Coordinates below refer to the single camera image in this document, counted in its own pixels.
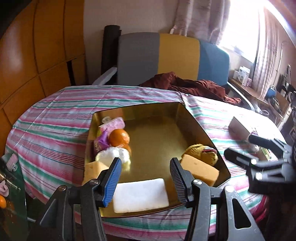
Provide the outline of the yellow sponge block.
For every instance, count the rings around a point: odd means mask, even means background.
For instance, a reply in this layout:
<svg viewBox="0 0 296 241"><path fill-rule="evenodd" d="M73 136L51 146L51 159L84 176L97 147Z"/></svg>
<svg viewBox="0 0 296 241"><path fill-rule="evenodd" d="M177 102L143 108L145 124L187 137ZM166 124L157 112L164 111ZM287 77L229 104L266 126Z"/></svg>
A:
<svg viewBox="0 0 296 241"><path fill-rule="evenodd" d="M184 170L191 172L195 179L200 179L208 186L214 186L219 176L216 168L187 154L182 157L181 166Z"/></svg>

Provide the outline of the white fluffy ball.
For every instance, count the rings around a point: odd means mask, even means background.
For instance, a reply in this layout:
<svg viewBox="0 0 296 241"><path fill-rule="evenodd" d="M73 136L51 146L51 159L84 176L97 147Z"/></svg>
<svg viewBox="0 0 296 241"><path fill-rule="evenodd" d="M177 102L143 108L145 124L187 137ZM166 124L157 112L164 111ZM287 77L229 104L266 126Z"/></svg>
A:
<svg viewBox="0 0 296 241"><path fill-rule="evenodd" d="M115 158L119 158L122 162L123 171L130 169L130 153L125 148L110 147L106 150L99 152L95 156L94 166L100 171L106 170L110 167Z"/></svg>

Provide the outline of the cream cardboard box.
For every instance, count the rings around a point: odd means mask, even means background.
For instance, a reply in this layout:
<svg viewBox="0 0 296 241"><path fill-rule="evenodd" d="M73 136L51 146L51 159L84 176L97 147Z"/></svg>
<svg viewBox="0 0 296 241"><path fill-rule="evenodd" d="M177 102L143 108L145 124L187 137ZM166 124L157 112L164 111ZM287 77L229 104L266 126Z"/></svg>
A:
<svg viewBox="0 0 296 241"><path fill-rule="evenodd" d="M247 141L251 134L257 135L257 130L250 123L234 116L229 123L228 129L242 141Z"/></svg>

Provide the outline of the purple snack packet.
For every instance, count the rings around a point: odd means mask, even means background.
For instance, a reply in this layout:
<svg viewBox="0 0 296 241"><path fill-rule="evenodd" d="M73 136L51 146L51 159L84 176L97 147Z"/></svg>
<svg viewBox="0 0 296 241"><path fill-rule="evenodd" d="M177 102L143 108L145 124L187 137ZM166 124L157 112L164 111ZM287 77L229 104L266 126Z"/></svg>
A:
<svg viewBox="0 0 296 241"><path fill-rule="evenodd" d="M93 141L93 145L95 155L110 147L107 130L103 131L102 134Z"/></svg>

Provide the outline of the green cracker box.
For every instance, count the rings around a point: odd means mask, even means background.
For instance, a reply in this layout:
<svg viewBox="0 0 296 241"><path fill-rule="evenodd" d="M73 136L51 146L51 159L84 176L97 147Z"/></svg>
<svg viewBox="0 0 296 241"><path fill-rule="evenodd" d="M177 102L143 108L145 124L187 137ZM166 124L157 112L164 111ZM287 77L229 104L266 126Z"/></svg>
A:
<svg viewBox="0 0 296 241"><path fill-rule="evenodd" d="M259 156L262 160L270 161L272 159L272 156L268 149L259 147Z"/></svg>

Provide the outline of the yellow knitted toy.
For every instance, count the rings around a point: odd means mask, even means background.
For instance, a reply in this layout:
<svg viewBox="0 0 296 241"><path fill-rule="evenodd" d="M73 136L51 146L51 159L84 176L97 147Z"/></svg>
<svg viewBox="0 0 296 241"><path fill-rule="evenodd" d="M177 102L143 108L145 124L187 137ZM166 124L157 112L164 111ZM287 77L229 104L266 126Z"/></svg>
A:
<svg viewBox="0 0 296 241"><path fill-rule="evenodd" d="M203 144L189 146L182 154L182 157L184 155L192 156L210 166L215 166L218 161L217 151L214 148Z"/></svg>

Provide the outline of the white sponge pad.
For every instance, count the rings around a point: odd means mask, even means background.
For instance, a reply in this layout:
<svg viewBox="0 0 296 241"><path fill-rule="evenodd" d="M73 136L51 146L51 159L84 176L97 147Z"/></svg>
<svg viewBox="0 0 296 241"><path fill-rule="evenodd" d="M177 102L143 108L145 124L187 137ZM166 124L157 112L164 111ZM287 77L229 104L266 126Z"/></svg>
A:
<svg viewBox="0 0 296 241"><path fill-rule="evenodd" d="M119 183L112 201L115 213L142 212L169 206L162 178Z"/></svg>

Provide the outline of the wooden side desk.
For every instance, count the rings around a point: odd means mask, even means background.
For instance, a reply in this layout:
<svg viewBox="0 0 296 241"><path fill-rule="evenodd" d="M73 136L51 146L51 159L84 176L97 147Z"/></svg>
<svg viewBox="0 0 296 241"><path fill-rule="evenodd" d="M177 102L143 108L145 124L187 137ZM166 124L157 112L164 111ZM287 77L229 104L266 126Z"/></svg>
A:
<svg viewBox="0 0 296 241"><path fill-rule="evenodd" d="M243 93L247 99L252 103L253 107L259 107L261 110L265 109L269 112L269 118L275 123L275 125L282 129L283 125L287 122L292 108L290 103L281 96L278 92L276 93L276 99L279 103L279 108L274 108L269 100L266 100L263 96L260 96L255 90L250 87L243 86L238 80L233 78L229 79L229 82L234 85L241 93Z"/></svg>

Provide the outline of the orange fruit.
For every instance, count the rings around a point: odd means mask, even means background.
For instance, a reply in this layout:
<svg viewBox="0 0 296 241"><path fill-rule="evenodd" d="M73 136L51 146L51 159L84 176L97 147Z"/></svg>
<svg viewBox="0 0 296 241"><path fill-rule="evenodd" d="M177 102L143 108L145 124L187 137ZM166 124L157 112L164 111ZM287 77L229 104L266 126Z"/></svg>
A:
<svg viewBox="0 0 296 241"><path fill-rule="evenodd" d="M113 147L128 145L130 143L130 136L124 129L115 129L110 133L108 141Z"/></svg>

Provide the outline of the blue cup on desk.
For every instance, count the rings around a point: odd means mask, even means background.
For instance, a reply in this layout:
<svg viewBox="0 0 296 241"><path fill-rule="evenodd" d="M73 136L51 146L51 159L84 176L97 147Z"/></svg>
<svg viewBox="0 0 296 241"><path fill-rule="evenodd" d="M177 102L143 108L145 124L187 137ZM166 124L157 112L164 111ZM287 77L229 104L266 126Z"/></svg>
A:
<svg viewBox="0 0 296 241"><path fill-rule="evenodd" d="M276 96L276 87L274 85L271 85L269 87L269 89L267 90L267 93L266 93L266 96L265 96L265 99L270 99L270 98L273 98Z"/></svg>

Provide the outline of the gold tray box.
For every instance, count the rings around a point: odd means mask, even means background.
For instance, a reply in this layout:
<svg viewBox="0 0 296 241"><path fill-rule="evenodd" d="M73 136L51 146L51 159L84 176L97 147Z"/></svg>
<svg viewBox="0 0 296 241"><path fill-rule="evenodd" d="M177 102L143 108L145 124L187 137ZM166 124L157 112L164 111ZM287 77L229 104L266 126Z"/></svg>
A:
<svg viewBox="0 0 296 241"><path fill-rule="evenodd" d="M170 160L181 159L193 144L215 148L202 126L179 102L150 103L97 111L92 116L85 149L85 163L95 160L93 141L105 117L123 118L130 136L131 163L123 165L120 183L162 178L169 205L142 212L115 213L113 204L100 209L105 218L140 216L181 206L170 174Z"/></svg>

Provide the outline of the pink plastic packet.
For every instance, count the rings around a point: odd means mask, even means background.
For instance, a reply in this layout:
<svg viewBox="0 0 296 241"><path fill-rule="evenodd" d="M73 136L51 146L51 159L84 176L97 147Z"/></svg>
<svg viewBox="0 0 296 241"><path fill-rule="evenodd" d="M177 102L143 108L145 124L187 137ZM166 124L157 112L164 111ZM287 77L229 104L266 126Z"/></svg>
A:
<svg viewBox="0 0 296 241"><path fill-rule="evenodd" d="M101 132L107 131L108 133L111 133L113 130L117 129L124 129L125 128L125 122L122 117L114 118L107 123L104 123L99 126L99 129Z"/></svg>

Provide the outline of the striped tablecloth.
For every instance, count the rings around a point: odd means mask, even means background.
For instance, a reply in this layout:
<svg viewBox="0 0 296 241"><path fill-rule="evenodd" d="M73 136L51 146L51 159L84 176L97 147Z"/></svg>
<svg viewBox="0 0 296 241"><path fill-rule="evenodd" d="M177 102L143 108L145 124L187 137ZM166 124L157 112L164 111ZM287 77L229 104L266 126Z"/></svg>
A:
<svg viewBox="0 0 296 241"><path fill-rule="evenodd" d="M93 113L129 105L180 102L203 127L220 154L226 148L250 152L228 129L234 116L252 124L265 138L285 142L276 125L251 110L176 91L145 87L66 87L35 103L14 124L6 153L14 152L30 196L46 203L60 185L81 184L84 153ZM225 161L234 186L257 223L267 216L268 198L249 193L245 171ZM106 218L107 234L136 240L183 240L191 209L177 207L151 215Z"/></svg>

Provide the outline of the white boxes on desk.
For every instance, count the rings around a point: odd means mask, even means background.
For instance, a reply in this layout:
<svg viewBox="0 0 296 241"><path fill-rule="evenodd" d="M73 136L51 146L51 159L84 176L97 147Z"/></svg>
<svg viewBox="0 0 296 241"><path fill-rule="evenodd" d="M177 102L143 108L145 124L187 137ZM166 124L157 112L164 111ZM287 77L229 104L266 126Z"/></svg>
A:
<svg viewBox="0 0 296 241"><path fill-rule="evenodd" d="M237 80L241 85L251 87L252 79L249 78L250 69L240 66L239 70L235 70L233 79Z"/></svg>

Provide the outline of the maroon cloth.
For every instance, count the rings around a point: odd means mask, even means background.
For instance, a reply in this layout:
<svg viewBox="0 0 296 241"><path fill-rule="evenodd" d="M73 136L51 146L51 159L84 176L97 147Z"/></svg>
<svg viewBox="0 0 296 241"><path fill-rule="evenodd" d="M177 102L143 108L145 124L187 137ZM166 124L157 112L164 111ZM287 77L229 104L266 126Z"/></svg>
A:
<svg viewBox="0 0 296 241"><path fill-rule="evenodd" d="M157 74L151 79L139 85L163 90L172 90L193 96L205 97L232 105L241 103L238 97L229 97L225 88L210 80L189 80L182 79L174 72Z"/></svg>

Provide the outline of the grey yellow blue chair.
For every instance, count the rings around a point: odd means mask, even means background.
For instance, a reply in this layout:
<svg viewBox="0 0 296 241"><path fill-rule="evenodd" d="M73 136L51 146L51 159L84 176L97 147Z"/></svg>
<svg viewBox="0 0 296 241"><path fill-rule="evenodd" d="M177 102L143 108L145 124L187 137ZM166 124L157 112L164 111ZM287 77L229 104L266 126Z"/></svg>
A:
<svg viewBox="0 0 296 241"><path fill-rule="evenodd" d="M228 81L229 55L203 40L153 32L122 34L117 25L103 32L101 76L95 85L139 86L157 74L174 72L182 79L210 80L225 88L240 106L253 110L251 102Z"/></svg>

